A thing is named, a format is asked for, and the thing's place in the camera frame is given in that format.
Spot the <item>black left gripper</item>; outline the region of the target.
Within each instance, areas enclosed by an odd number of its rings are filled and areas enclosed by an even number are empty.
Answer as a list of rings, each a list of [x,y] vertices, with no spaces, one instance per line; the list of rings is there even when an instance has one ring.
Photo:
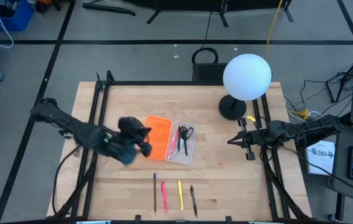
[[[118,121],[119,132],[110,139],[109,149],[111,156],[124,165],[133,163],[136,155],[141,153],[149,157],[152,146],[148,134],[152,128],[145,127],[134,117],[122,117]]]

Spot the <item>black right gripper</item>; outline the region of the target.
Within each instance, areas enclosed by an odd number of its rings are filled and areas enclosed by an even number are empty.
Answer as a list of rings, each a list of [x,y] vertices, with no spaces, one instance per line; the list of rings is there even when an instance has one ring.
[[[254,131],[248,131],[247,121],[245,118],[239,119],[238,124],[242,130],[239,131],[235,137],[228,140],[227,144],[236,145],[243,149],[247,149],[246,158],[249,161],[253,161],[255,160],[255,153],[252,151],[251,145],[261,146],[265,143],[265,130],[257,129]]]

